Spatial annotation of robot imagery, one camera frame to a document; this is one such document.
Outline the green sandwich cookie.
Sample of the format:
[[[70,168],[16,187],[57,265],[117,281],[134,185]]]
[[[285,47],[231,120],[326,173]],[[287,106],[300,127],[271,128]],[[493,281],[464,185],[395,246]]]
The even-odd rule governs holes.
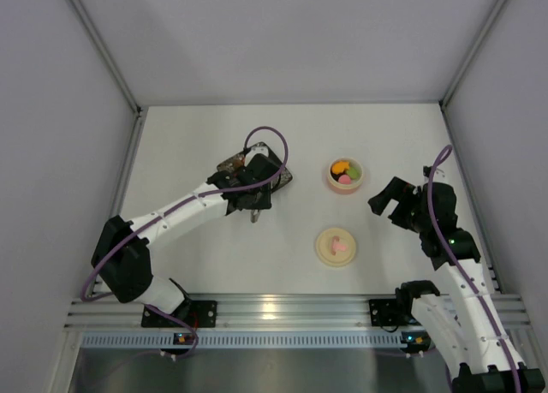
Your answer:
[[[348,175],[348,177],[351,179],[351,180],[358,180],[360,178],[360,172],[354,168],[354,167],[349,167],[347,170],[346,170],[346,174]]]

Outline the pink sandwich cookie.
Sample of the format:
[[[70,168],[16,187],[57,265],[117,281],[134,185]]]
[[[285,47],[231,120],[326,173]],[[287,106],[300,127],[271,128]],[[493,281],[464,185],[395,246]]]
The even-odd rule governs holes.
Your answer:
[[[343,185],[349,185],[352,183],[352,179],[349,177],[349,175],[342,174],[338,178],[337,182]]]

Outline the orange fish-shaped food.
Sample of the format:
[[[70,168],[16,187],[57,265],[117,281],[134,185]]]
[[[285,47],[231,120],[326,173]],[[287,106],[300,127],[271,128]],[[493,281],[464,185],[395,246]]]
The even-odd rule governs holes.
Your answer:
[[[343,174],[349,169],[350,169],[349,161],[338,161],[331,166],[331,172],[335,175]]]

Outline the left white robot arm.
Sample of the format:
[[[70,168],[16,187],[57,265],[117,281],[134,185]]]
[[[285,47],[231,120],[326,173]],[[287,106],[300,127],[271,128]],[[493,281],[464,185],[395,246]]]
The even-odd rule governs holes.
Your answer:
[[[282,186],[283,162],[262,147],[244,153],[241,164],[218,168],[180,201],[133,220],[114,216],[105,223],[92,266],[117,301],[139,302],[167,314],[188,313],[188,293],[175,280],[156,277],[152,257],[213,219],[271,208],[271,194]]]

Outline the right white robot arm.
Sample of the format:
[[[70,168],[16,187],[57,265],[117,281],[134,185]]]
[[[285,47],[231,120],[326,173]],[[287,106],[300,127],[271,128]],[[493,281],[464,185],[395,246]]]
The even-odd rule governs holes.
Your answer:
[[[543,391],[542,372],[526,364],[503,329],[473,237],[457,225],[453,187],[440,182],[416,187],[395,177],[368,204],[381,215],[391,201],[396,207],[390,221],[418,234],[434,270],[432,280],[398,287],[397,304],[431,338],[452,391]]]

